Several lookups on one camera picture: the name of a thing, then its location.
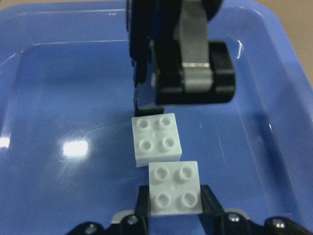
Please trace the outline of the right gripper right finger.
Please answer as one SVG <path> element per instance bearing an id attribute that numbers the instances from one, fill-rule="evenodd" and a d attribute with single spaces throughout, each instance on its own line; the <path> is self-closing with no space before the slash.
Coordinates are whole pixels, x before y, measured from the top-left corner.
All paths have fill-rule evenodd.
<path id="1" fill-rule="evenodd" d="M 220 235 L 223 207 L 208 185 L 201 185 L 202 213 L 199 220 L 206 235 Z"/>

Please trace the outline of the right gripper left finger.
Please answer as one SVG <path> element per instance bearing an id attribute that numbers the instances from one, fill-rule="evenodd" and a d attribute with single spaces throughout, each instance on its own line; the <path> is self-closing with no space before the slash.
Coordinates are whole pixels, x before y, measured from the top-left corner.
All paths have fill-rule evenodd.
<path id="1" fill-rule="evenodd" d="M 134 215 L 138 219 L 135 224 L 139 235 L 149 234 L 150 191 L 149 186 L 139 186 Z"/>

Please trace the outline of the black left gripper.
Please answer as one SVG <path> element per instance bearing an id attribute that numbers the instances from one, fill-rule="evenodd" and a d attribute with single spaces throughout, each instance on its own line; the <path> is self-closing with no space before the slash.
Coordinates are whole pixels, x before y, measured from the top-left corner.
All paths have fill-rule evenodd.
<path id="1" fill-rule="evenodd" d="M 135 117 L 163 114 L 164 108 L 157 104 L 227 103 L 235 95 L 236 75 L 226 43 L 209 41 L 204 60 L 196 61 L 200 53 L 195 50 L 191 62 L 183 60 L 179 42 L 171 40 L 179 23 L 181 5 L 181 0 L 126 1 Z M 149 41 L 154 39 L 157 40 L 151 42 L 150 78 L 144 60 Z"/>

